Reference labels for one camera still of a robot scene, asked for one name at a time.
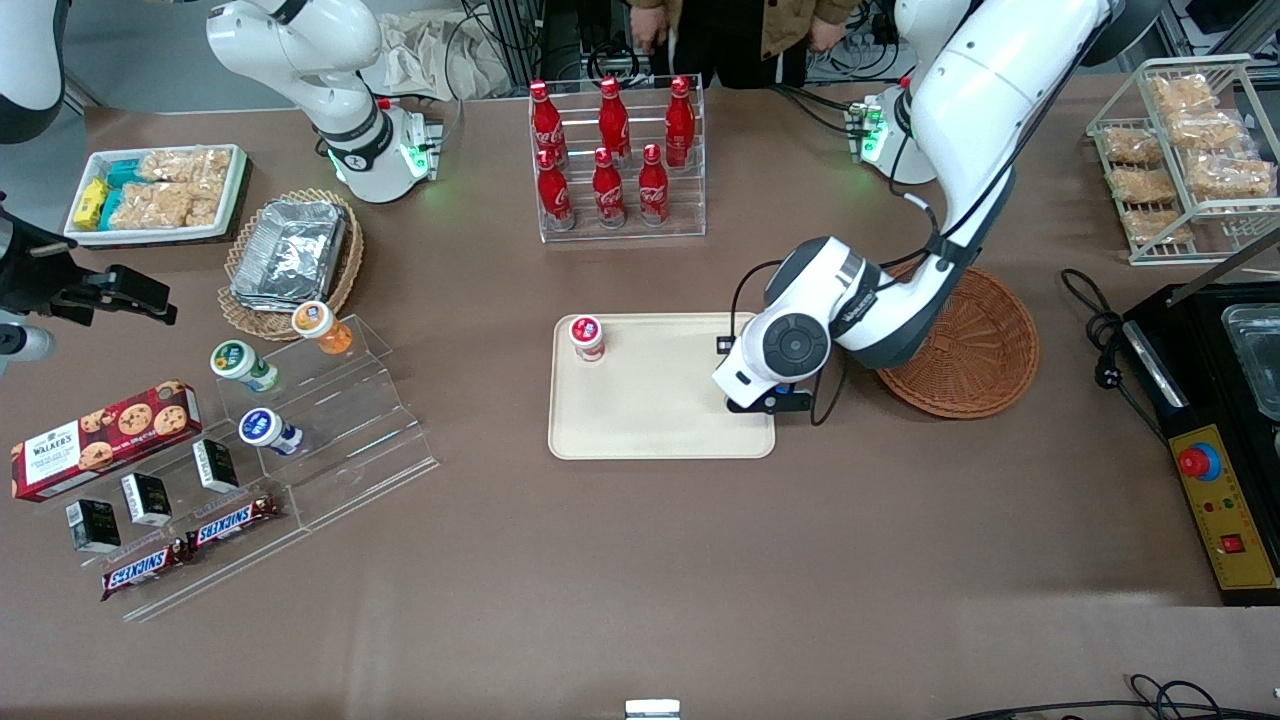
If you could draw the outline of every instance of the brown table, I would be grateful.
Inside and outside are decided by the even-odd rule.
[[[1166,450],[1093,386],[1085,313],[1057,283],[1080,268],[1124,309],[1194,274],[1121,259],[1079,141],[1117,83],[1073,82],[982,256],[1041,332],[1027,397],[947,423],[856,373],[826,427],[780,419],[759,461],[552,457],[553,323],[723,310],[745,269],[801,240],[887,259],[920,246],[923,215],[780,97],[712,91],[705,238],[548,247],[524,102],[475,104],[440,182],[357,205],[369,246],[349,309],[394,347],[443,466],[143,625],[87,592],[56,516],[0,503],[0,703],[92,720],[559,719],[672,696],[695,720],[928,719],[1121,697],[1125,673],[1148,671],[1275,710],[1280,610],[1216,607]],[[239,143],[250,208],[342,190],[300,113],[90,120],[95,149]],[[164,378],[211,393],[209,350],[234,334],[214,300],[224,254],[82,259],[169,283],[179,323],[56,324],[59,354],[0,382],[0,436]]]

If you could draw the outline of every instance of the coca-cola bottle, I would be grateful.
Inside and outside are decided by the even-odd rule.
[[[631,159],[631,120],[627,109],[618,99],[618,78],[608,76],[600,81],[600,140],[613,155],[614,161],[625,165]]]
[[[640,219],[649,227],[667,222],[671,213],[667,169],[662,167],[662,149],[657,142],[644,146],[644,168],[640,169]]]
[[[563,168],[564,163],[568,161],[564,124],[559,119],[559,110],[552,105],[547,83],[540,79],[529,83],[529,96],[534,99],[534,113],[530,118],[534,124],[534,142],[536,142],[538,150],[550,150],[556,167]]]
[[[600,213],[600,224],[613,229],[627,222],[627,209],[622,205],[622,176],[613,167],[613,155],[608,147],[595,150],[595,209]]]
[[[568,183],[564,173],[556,168],[556,156],[550,150],[538,151],[538,197],[543,201],[547,214],[547,229],[564,232],[573,227],[573,205],[568,200]]]
[[[671,104],[667,105],[667,165],[684,169],[694,149],[694,106],[689,102],[689,78],[671,79]]]

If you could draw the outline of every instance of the brown jacket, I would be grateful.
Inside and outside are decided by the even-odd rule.
[[[666,5],[671,27],[680,27],[682,0],[631,0],[636,8]],[[828,23],[844,24],[854,8],[863,0],[767,0],[764,3],[764,35],[760,38],[760,58],[768,60],[804,40],[809,23],[817,17]]]

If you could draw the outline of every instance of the round wicker tray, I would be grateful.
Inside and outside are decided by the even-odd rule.
[[[1039,336],[1021,300],[991,273],[969,268],[915,357],[877,374],[925,413],[973,419],[1018,402],[1038,368]]]
[[[328,300],[329,307],[333,309],[335,315],[339,315],[338,310],[342,309],[342,305],[347,301],[347,296],[351,295],[352,286],[356,284],[356,274],[360,273],[360,260],[365,252],[365,236],[360,229],[360,222],[356,219],[356,213],[351,209],[351,205],[346,200],[326,190],[294,190],[292,192],[285,192],[275,200],[333,202],[334,205],[339,205],[347,210],[347,232],[342,238],[342,258],[338,260],[338,266],[334,269],[333,286],[329,291]],[[244,227],[241,228],[239,234],[236,237],[236,242],[232,243],[232,249],[227,254],[227,264],[224,265],[224,268],[227,268],[228,279],[236,277],[236,269],[239,268],[241,258],[244,256],[244,245],[248,242],[250,236],[253,234],[253,228],[257,227],[257,219],[261,214],[262,209],[259,208],[259,210],[253,213],[253,217],[250,218],[248,222],[244,223]],[[288,342],[298,338],[298,333],[293,332],[293,325],[289,322],[288,313],[262,313],[259,310],[250,310],[232,297],[230,286],[218,291],[218,305],[223,309],[223,316],[227,318],[227,322],[234,325],[236,329],[275,342]]]

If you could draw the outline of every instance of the walkers cookie box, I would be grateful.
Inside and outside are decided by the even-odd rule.
[[[44,502],[200,433],[196,393],[168,380],[13,446],[13,496]]]

